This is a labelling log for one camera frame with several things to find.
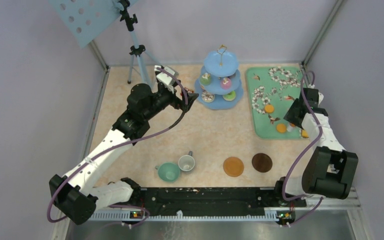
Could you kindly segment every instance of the cupcake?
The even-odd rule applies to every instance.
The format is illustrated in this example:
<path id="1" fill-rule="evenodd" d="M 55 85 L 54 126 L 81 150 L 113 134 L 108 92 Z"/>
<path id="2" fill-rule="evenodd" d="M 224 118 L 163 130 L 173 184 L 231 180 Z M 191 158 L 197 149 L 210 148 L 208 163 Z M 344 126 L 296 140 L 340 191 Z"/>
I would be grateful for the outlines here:
<path id="1" fill-rule="evenodd" d="M 236 92 L 235 91 L 231 91 L 228 94 L 224 94 L 223 98 L 226 101 L 233 101 L 236 98 Z"/>
<path id="2" fill-rule="evenodd" d="M 210 85 L 211 83 L 211 75 L 206 72 L 204 73 L 201 78 L 199 78 L 199 83 L 202 85 L 202 86 L 207 86 L 207 85 Z"/>
<path id="3" fill-rule="evenodd" d="M 216 96 L 210 92 L 207 92 L 207 91 L 203 91 L 202 94 L 201 94 L 201 98 L 204 102 L 206 103 L 211 103 L 212 101 L 214 101 L 214 99 L 216 98 Z"/>
<path id="4" fill-rule="evenodd" d="M 223 80 L 220 81 L 220 86 L 222 89 L 229 89 L 232 86 L 232 81 L 228 77 L 224 77 Z"/>

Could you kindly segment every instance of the table top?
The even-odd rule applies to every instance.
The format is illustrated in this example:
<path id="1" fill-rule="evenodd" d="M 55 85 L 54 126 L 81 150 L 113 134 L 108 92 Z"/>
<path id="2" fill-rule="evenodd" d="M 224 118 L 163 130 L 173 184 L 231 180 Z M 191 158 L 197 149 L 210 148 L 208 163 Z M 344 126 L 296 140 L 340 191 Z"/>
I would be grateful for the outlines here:
<path id="1" fill-rule="evenodd" d="M 272 187 L 285 176 L 296 157 L 310 143 L 308 139 L 267 140 L 254 132 L 251 104 L 248 98 L 245 73 L 251 67 L 297 66 L 298 64 L 240 64 L 244 96 L 239 103 L 227 110 L 210 110 L 196 101 L 183 120 L 173 129 L 159 136 L 138 142 L 126 151 L 102 175 L 97 186 L 128 177 L 141 187 Z M 171 65 L 179 72 L 178 79 L 184 87 L 194 89 L 200 65 Z M 154 66 L 148 67 L 154 76 Z M 139 74 L 133 72 L 132 84 L 127 84 L 129 67 L 111 67 L 96 128 L 92 139 L 93 150 L 105 137 L 117 118 L 126 110 L 127 97 L 134 84 L 141 83 Z M 145 135 L 161 131 L 181 114 L 168 106 L 149 121 L 150 130 Z M 155 166 L 165 162 L 177 163 L 179 158 L 193 151 L 196 165 L 191 173 L 181 174 L 173 183 L 159 179 Z M 252 166 L 255 154 L 271 157 L 273 167 L 261 173 Z M 308 151 L 296 166 L 292 176 L 304 171 L 312 151 Z M 229 157 L 243 161 L 244 170 L 238 177 L 230 177 L 223 170 Z"/>

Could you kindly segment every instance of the gold handle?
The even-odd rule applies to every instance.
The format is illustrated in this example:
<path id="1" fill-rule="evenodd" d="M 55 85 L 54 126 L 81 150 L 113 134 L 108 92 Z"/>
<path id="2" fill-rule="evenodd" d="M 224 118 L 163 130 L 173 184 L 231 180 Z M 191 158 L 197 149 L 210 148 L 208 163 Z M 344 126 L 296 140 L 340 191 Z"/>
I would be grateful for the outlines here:
<path id="1" fill-rule="evenodd" d="M 228 47 L 223 44 L 217 49 L 217 53 L 220 54 L 220 66 L 223 66 L 223 54 L 226 52 L 227 49 Z"/>

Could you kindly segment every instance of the white mug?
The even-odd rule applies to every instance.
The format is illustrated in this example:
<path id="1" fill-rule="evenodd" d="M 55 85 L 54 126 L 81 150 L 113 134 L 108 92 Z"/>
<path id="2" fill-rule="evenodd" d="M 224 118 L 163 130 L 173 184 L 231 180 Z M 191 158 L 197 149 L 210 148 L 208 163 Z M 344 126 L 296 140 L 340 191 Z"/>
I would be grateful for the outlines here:
<path id="1" fill-rule="evenodd" d="M 190 172 L 195 167 L 195 159 L 192 157 L 192 151 L 188 155 L 183 155 L 179 158 L 178 166 L 183 172 Z"/>

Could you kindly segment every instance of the green mug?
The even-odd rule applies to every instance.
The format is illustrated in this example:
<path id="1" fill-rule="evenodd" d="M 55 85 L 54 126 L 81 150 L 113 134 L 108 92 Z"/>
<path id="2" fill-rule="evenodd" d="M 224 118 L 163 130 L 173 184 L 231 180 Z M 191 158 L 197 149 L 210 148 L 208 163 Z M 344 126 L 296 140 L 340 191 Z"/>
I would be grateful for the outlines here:
<path id="1" fill-rule="evenodd" d="M 158 177 L 167 183 L 175 182 L 180 176 L 180 168 L 177 164 L 172 162 L 166 162 L 160 166 L 155 166 Z"/>

